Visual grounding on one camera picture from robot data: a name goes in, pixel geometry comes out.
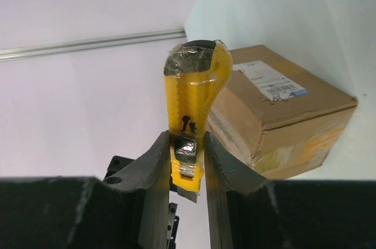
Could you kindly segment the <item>yellow utility knife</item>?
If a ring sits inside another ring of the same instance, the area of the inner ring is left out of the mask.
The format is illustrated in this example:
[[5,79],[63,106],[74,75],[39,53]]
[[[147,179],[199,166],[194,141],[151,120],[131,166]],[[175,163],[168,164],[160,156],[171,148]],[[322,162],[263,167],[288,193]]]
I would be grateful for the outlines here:
[[164,63],[172,182],[178,195],[194,203],[204,175],[207,119],[232,66],[231,54],[220,40],[178,45]]

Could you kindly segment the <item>brown cardboard express box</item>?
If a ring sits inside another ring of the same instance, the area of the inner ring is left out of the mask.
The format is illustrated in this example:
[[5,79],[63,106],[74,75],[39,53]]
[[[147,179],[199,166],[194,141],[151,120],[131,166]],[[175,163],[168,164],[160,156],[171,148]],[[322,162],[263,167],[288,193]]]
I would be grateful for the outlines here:
[[263,45],[232,50],[233,71],[209,130],[234,157],[269,179],[322,165],[356,98]]

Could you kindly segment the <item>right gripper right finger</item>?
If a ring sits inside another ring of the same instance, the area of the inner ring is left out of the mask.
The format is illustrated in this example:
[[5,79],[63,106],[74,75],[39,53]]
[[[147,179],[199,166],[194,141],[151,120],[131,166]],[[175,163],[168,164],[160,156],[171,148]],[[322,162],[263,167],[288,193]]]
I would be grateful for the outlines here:
[[204,165],[212,248],[374,248],[375,182],[270,180],[211,134]]

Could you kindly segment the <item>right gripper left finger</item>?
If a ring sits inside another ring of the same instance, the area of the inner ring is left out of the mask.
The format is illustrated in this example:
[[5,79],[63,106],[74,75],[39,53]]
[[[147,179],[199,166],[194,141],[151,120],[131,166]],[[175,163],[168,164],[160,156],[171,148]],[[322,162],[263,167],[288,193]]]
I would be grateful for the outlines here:
[[1,180],[2,248],[165,248],[169,134],[116,173]]

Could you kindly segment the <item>left aluminium frame post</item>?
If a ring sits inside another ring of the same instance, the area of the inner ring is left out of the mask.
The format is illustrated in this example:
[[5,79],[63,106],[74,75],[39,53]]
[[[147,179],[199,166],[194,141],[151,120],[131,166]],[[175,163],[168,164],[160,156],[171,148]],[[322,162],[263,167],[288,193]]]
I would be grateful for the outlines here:
[[9,62],[17,59],[35,58],[40,56],[58,55],[79,51],[89,51],[115,46],[125,46],[145,42],[166,41],[186,37],[183,28],[166,31],[152,31],[133,33],[127,35],[109,36],[105,38],[82,39],[62,43],[50,43],[45,45],[26,46],[1,50],[1,62]]

